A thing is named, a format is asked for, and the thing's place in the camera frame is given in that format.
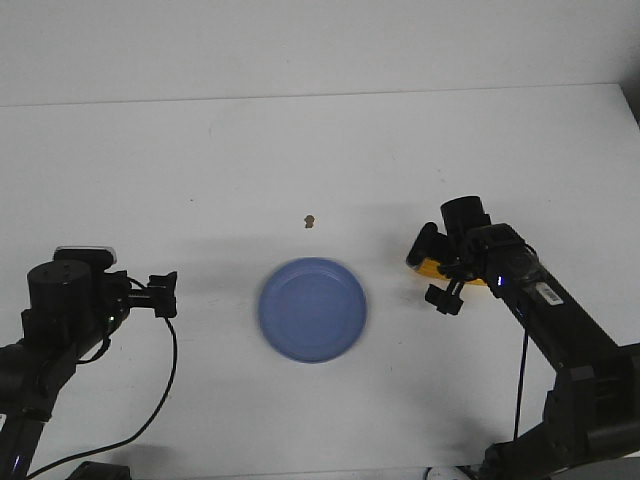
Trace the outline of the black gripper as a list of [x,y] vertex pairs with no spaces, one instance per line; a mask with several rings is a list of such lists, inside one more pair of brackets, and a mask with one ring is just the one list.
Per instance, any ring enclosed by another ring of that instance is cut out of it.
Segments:
[[176,317],[177,300],[175,289],[178,274],[150,275],[147,288],[152,289],[154,302],[147,288],[129,277],[125,270],[104,273],[102,298],[109,317],[126,319],[136,308],[153,309],[156,317]]
[[418,233],[405,263],[421,266],[427,260],[438,263],[437,270],[447,280],[442,288],[430,284],[425,292],[425,301],[445,315],[458,315],[464,303],[462,289],[478,283],[489,287],[487,279],[487,255],[491,241],[488,239],[492,225],[474,226],[460,231],[441,233],[434,222],[426,223]]

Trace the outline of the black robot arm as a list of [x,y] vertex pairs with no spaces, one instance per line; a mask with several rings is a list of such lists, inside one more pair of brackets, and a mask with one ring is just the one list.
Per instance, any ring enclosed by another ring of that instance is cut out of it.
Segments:
[[2,478],[34,478],[29,468],[61,389],[106,353],[132,309],[176,317],[176,273],[141,284],[114,263],[107,249],[62,248],[28,272],[23,336],[1,349]]
[[440,211],[445,230],[426,223],[406,257],[413,270],[434,262],[449,282],[430,285],[426,302],[456,315],[463,287],[482,281],[556,373],[541,422],[489,446],[474,478],[548,479],[638,452],[639,346],[618,345],[510,225],[491,221],[479,197],[450,200]]

